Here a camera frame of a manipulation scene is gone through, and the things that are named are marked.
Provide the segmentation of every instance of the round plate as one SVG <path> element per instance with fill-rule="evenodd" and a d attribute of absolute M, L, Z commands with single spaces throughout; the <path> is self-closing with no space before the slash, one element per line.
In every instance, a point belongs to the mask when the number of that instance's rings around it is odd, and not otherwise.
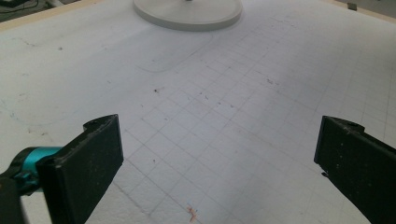
<path fill-rule="evenodd" d="M 183 31 L 211 31 L 236 23 L 240 0 L 134 0 L 134 10 L 146 21 Z"/>

